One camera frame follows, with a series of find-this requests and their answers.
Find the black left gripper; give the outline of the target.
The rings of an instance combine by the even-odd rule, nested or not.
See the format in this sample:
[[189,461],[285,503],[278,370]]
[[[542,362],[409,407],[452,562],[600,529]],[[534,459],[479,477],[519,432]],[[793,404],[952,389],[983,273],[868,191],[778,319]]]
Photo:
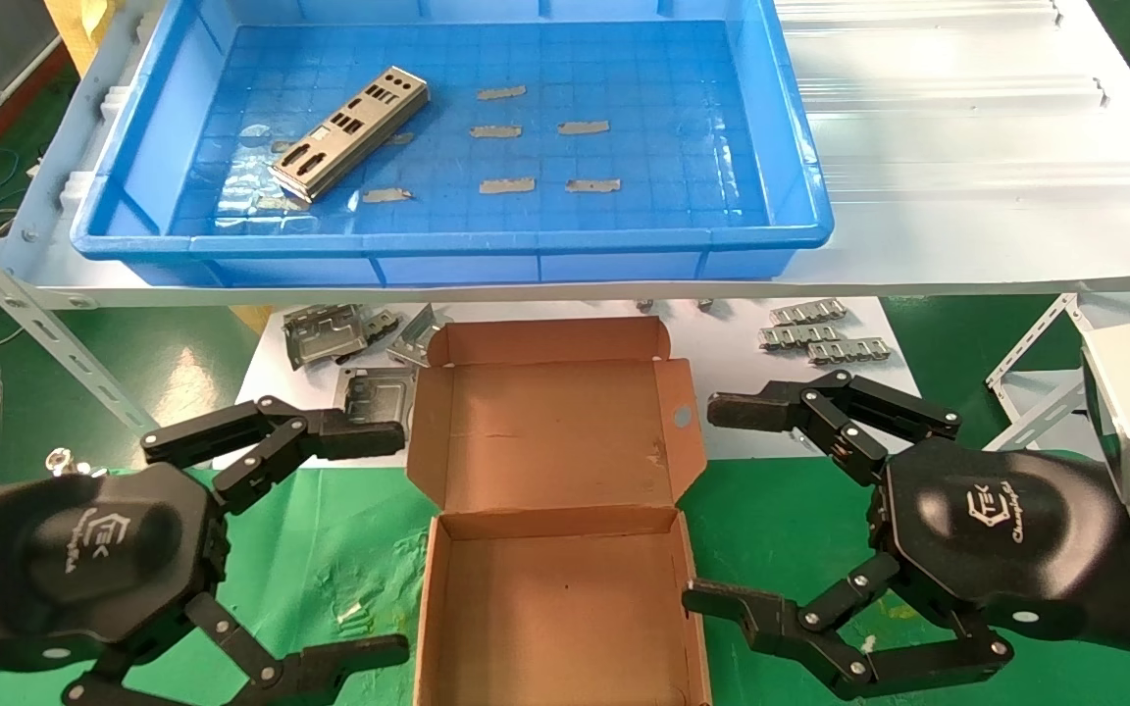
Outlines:
[[[148,432],[140,447],[174,468],[0,485],[0,672],[97,660],[64,705],[179,705],[123,680],[199,629],[247,677],[229,705],[333,705],[350,676],[411,656],[405,635],[386,634],[275,659],[212,595],[231,551],[221,509],[250,509],[308,459],[394,455],[403,425],[263,396]],[[234,451],[214,496],[176,469]]]

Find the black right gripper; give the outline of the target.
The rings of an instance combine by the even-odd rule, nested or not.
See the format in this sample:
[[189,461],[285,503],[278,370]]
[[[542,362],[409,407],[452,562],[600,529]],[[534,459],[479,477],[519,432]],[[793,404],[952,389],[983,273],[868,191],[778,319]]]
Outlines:
[[[798,662],[840,700],[989,680],[1012,648],[986,625],[1038,639],[1109,640],[1125,621],[1118,563],[1125,511],[1099,462],[960,447],[947,441],[960,426],[950,408],[847,371],[714,393],[707,421],[801,432],[857,485],[878,485],[867,518],[885,554],[810,603],[713,579],[688,579],[681,594],[686,611],[734,622],[750,651]],[[889,451],[869,428],[916,445],[887,464]],[[954,638],[850,646],[838,630],[893,587]]]

